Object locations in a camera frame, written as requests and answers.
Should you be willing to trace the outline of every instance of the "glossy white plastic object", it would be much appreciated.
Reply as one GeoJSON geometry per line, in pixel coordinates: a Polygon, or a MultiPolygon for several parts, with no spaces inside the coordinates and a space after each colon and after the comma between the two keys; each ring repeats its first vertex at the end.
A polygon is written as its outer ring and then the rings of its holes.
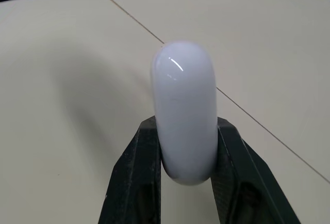
{"type": "Polygon", "coordinates": [[[194,185],[210,177],[217,160],[216,80],[199,45],[166,44],[152,64],[162,162],[176,182],[194,185]]]}

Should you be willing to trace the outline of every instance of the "table surface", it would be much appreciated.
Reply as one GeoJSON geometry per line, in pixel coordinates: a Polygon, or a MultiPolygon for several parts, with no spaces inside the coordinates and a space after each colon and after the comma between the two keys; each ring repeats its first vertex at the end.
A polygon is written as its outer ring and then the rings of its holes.
{"type": "MultiPolygon", "coordinates": [[[[162,40],[141,24],[112,0],[0,3],[0,222],[97,223],[115,162],[154,114],[162,40]]],[[[327,223],[329,184],[219,91],[217,103],[301,222],[327,223]]],[[[210,181],[185,187],[163,173],[161,207],[162,223],[219,222],[210,181]]]]}
{"type": "Polygon", "coordinates": [[[330,180],[329,0],[113,0],[163,42],[192,40],[217,87],[330,180]]]}

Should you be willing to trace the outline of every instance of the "black object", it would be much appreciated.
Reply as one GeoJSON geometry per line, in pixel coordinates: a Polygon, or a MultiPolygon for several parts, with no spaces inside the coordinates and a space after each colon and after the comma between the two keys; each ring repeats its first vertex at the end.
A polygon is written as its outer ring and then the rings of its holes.
{"type": "MultiPolygon", "coordinates": [[[[267,164],[222,118],[218,150],[211,181],[221,224],[300,223],[267,164]]],[[[113,168],[98,224],[160,223],[160,159],[151,117],[113,168]]]]}

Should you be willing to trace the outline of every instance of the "beige table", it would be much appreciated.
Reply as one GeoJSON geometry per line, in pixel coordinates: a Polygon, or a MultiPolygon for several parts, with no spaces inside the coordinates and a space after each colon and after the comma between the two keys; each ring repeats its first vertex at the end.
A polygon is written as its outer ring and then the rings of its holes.
{"type": "Polygon", "coordinates": [[[113,0],[210,52],[217,86],[330,180],[329,0],[113,0]]]}
{"type": "MultiPolygon", "coordinates": [[[[0,222],[97,223],[112,167],[154,114],[161,42],[110,0],[0,4],[0,222]]],[[[218,116],[268,163],[302,223],[330,218],[325,180],[218,92],[218,116]]],[[[162,175],[162,223],[218,223],[210,182],[162,175]]]]}

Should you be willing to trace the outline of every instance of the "white capsule-shaped object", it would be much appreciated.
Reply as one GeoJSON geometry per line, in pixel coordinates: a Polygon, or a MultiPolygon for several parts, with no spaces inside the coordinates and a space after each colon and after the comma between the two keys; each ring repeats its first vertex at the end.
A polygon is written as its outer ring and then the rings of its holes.
{"type": "Polygon", "coordinates": [[[216,80],[208,54],[188,41],[166,44],[153,60],[152,83],[167,174],[181,184],[204,182],[218,147],[216,80]]]}

